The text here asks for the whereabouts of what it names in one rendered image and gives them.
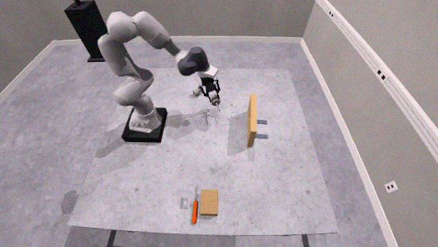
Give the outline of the orange-handled screwdriver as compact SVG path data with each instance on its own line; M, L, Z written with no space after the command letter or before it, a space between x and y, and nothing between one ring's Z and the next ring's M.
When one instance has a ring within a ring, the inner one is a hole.
M196 193L198 193L198 187L197 187ZM197 201L197 199L195 199L194 205L193 205L193 215L192 215L192 223L193 224L197 223L197 218L198 218L198 201Z

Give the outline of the tan cardboard box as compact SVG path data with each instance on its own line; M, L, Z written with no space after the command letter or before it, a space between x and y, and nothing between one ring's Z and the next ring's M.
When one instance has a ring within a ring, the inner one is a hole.
M200 215L217 216L218 190L202 190Z

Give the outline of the tan wooden slab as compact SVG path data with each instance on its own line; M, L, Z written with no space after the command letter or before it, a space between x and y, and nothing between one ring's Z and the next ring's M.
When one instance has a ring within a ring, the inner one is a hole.
M251 133L251 135L250 135ZM247 147L253 146L257 133L257 116L256 116L256 94L250 96L248 105L248 134L247 134ZM249 139L249 141L248 141Z

